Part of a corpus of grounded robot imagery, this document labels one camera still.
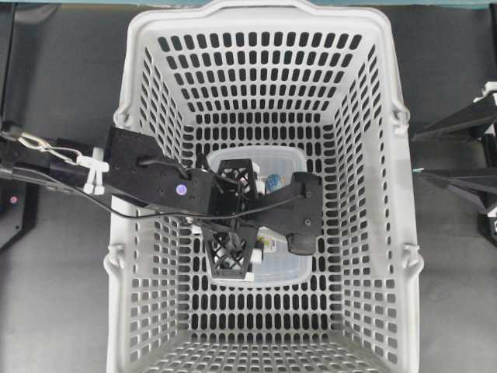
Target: blue object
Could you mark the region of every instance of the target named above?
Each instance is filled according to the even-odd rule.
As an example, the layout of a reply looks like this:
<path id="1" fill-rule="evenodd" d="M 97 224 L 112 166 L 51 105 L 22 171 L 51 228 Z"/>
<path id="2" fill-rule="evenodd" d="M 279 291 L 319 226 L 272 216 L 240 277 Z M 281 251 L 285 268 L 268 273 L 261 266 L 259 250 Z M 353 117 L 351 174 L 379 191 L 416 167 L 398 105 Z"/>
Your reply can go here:
<path id="1" fill-rule="evenodd" d="M 176 193 L 180 196 L 184 196 L 187 191 L 188 189 L 186 189 L 185 184 L 178 184 L 178 186 L 176 187 Z"/>
<path id="2" fill-rule="evenodd" d="M 283 179 L 280 175 L 272 173 L 266 178 L 266 193 L 274 192 L 279 188 L 283 188 Z"/>

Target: black plastic bracket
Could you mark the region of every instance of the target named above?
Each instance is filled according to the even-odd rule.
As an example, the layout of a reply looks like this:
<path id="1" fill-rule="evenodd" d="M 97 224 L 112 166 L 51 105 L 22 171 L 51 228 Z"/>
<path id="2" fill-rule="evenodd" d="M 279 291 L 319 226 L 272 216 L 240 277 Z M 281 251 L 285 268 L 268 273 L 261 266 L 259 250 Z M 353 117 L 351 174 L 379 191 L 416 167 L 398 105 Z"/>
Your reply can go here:
<path id="1" fill-rule="evenodd" d="M 7 75 L 9 73 L 10 51 L 12 47 L 12 35 L 14 27 L 14 16 L 16 4 L 0 4 L 0 127 L 4 128 L 3 113 L 5 108 L 5 96 L 7 86 Z M 0 150 L 6 144 L 0 138 Z M 26 189 L 25 183 L 14 180 L 0 180 L 0 250 L 6 247 L 12 240 L 23 234 L 28 227 L 25 224 L 26 211 Z"/>
<path id="2" fill-rule="evenodd" d="M 486 168 L 422 169 L 420 176 L 472 203 L 479 213 L 478 231 L 495 246 L 497 246 L 496 88 L 496 83 L 487 83 L 483 97 L 415 133 L 412 138 L 413 141 L 434 139 L 481 142 Z"/>

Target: black cable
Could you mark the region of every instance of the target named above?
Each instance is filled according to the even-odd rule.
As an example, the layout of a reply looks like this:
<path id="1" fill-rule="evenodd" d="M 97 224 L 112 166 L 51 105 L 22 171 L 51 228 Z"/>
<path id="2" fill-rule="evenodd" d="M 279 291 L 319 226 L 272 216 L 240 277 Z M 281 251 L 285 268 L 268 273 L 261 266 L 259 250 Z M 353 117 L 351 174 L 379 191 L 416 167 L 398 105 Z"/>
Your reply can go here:
<path id="1" fill-rule="evenodd" d="M 66 183 L 64 183 L 64 182 L 62 182 L 60 180 L 57 180 L 54 177 L 52 177 L 50 175 L 47 175 L 46 173 L 41 172 L 41 171 L 39 171 L 37 169 L 31 169 L 29 167 L 20 167 L 20 166 L 17 166 L 17 167 L 14 167 L 13 170 L 14 171 L 23 171 L 25 173 L 32 173 L 32 174 L 35 174 L 35 175 L 38 175 L 38 176 L 42 176 L 46 180 L 50 180 L 51 182 L 56 183 L 57 185 L 59 185 L 61 187 L 67 188 L 69 190 L 72 190 L 73 192 L 75 192 L 75 193 L 83 196 L 87 200 L 90 200 L 91 202 L 93 202 L 94 204 L 96 204 L 100 208 L 108 211 L 111 214 L 115 214 L 115 215 L 119 216 L 120 218 L 130 219 L 130 220 L 144 220 L 144 219 L 149 219 L 149 218 L 160 218 L 160 217 L 163 217 L 163 216 L 174 216 L 174 217 L 177 217 L 177 218 L 193 218 L 193 219 L 196 219 L 196 220 L 223 220 L 223 219 L 233 219 L 233 218 L 240 218 L 242 216 L 251 215 L 251 214 L 257 214 L 259 212 L 267 211 L 267 210 L 270 210 L 272 208 L 279 207 L 279 206 L 282 206 L 284 204 L 288 204 L 288 203 L 290 203 L 290 202 L 292 202 L 294 200 L 298 200 L 298 199 L 304 197 L 302 195 L 297 195 L 297 196 L 293 196 L 293 197 L 287 198 L 286 200 L 281 200 L 280 202 L 276 202 L 274 204 L 269 204 L 267 206 L 254 208 L 252 210 L 241 211 L 241 212 L 238 212 L 236 214 L 231 214 L 231 215 L 214 216 L 214 215 L 206 215 L 206 214 L 188 214 L 188 213 L 185 213 L 185 212 L 160 212 L 160 213 L 157 213 L 157 214 L 148 214 L 148 215 L 142 215 L 142 216 L 133 216 L 133 215 L 126 215 L 126 214 L 123 214 L 123 213 L 121 213 L 121 212 L 119 212 L 117 210 L 114 210 L 109 205 L 104 204 L 102 201 L 98 200 L 97 198 L 94 198 L 93 196 L 91 196 L 89 194 L 86 194 L 82 190 L 80 190 L 80 189 L 78 189 L 78 188 L 76 188 L 74 186 L 71 186 L 69 184 L 66 184 Z"/>

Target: clear plastic container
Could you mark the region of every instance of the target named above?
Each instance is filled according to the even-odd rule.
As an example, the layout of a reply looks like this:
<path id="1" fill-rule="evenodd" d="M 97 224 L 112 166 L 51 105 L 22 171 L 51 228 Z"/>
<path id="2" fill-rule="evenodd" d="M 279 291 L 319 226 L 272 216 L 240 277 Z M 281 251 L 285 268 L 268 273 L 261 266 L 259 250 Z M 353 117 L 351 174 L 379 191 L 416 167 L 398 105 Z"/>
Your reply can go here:
<path id="1" fill-rule="evenodd" d="M 308 170 L 304 154 L 299 149 L 286 146 L 250 145 L 217 150 L 207 156 L 209 166 L 214 171 L 217 171 L 224 159 L 251 159 L 260 168 L 260 179 L 277 174 L 283 179 L 283 185 L 290 183 L 292 174 L 296 171 Z M 298 284 L 310 275 L 312 257 L 289 253 L 284 236 L 264 228 L 259 230 L 258 237 L 267 241 L 264 257 L 262 263 L 252 264 L 252 273 L 245 278 L 246 281 L 212 278 L 210 266 L 207 266 L 212 282 L 238 288 L 267 288 Z"/>

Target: basket handle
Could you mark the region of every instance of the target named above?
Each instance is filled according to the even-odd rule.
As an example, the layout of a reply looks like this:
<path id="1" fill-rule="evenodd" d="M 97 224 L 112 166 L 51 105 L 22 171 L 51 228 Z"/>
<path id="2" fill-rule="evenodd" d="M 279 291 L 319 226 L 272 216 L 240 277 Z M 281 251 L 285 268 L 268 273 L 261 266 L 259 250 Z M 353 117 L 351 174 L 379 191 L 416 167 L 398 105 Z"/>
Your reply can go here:
<path id="1" fill-rule="evenodd" d="M 304 12 L 315 14 L 318 7 L 305 0 L 214 0 L 205 5 L 201 10 L 205 15 L 225 8 L 257 8 L 264 6 L 293 6 Z"/>

